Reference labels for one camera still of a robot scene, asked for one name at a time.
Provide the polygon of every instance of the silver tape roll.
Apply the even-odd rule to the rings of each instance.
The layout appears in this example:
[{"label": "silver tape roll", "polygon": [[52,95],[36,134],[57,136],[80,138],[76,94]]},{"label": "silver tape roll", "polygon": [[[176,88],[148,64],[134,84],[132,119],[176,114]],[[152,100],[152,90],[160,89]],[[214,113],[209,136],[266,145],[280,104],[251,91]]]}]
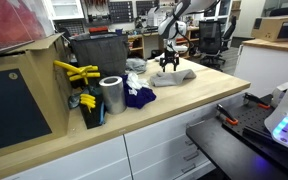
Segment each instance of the silver tape roll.
[{"label": "silver tape roll", "polygon": [[119,114],[125,111],[125,96],[122,78],[111,76],[100,81],[104,104],[110,114]]}]

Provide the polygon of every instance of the gray cloth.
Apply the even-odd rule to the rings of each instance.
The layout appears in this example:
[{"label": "gray cloth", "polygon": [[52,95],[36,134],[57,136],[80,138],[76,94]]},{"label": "gray cloth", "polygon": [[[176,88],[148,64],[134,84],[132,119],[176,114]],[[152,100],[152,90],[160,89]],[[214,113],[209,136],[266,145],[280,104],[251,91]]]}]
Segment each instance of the gray cloth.
[{"label": "gray cloth", "polygon": [[182,84],[184,79],[194,79],[196,74],[191,70],[183,70],[173,73],[158,72],[155,76],[151,77],[153,86],[176,86]]},{"label": "gray cloth", "polygon": [[126,59],[126,72],[135,72],[141,74],[146,71],[146,61],[140,58]]}]

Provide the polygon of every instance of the white cloth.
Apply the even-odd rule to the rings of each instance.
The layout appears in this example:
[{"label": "white cloth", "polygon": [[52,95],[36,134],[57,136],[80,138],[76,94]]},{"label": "white cloth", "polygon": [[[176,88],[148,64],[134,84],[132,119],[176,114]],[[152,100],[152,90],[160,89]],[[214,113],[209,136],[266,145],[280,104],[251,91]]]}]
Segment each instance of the white cloth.
[{"label": "white cloth", "polygon": [[173,73],[158,72],[151,76],[151,83],[155,87],[177,86],[182,84],[184,79],[194,79],[196,74],[191,69],[177,71]]},{"label": "white cloth", "polygon": [[138,79],[138,75],[134,72],[130,72],[127,76],[126,83],[132,88],[129,90],[130,94],[137,95],[136,90],[140,90],[142,87],[150,88],[146,79]]},{"label": "white cloth", "polygon": [[128,58],[126,59],[126,72],[136,72],[141,74],[146,71],[146,61],[140,58]]}]

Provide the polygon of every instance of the yellow tool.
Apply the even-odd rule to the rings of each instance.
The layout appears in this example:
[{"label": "yellow tool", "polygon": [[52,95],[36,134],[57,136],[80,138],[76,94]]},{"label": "yellow tool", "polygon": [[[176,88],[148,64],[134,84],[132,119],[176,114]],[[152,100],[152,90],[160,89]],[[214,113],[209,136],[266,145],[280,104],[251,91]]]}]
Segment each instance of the yellow tool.
[{"label": "yellow tool", "polygon": [[88,94],[81,94],[81,104],[84,104],[88,107],[89,112],[91,108],[95,108],[95,97]]},{"label": "yellow tool", "polygon": [[60,66],[62,68],[65,68],[68,70],[67,75],[70,76],[69,80],[70,81],[75,81],[78,79],[84,79],[85,85],[88,85],[88,79],[89,77],[100,77],[99,72],[89,72],[89,71],[97,71],[98,67],[97,66],[84,66],[84,67],[74,67],[72,65],[69,65],[67,63],[63,63],[61,61],[54,61],[54,64],[57,66]]}]

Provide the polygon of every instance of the blue light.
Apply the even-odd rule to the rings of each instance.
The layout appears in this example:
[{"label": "blue light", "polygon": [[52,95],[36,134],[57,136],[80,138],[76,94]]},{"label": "blue light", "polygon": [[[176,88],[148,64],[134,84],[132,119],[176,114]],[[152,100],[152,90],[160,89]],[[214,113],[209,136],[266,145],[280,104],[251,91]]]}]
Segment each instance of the blue light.
[{"label": "blue light", "polygon": [[286,124],[287,124],[287,123],[284,122],[284,121],[282,121],[282,122],[279,123],[279,125],[282,125],[282,126],[284,126],[284,127],[286,126]]},{"label": "blue light", "polygon": [[288,116],[284,117],[284,119],[275,127],[273,134],[278,135],[282,129],[288,124]]},{"label": "blue light", "polygon": [[280,132],[281,132],[281,129],[277,129],[277,128],[275,128],[273,131],[274,134],[279,134]]},{"label": "blue light", "polygon": [[288,124],[288,116],[286,116],[282,122],[285,122],[286,124]]}]

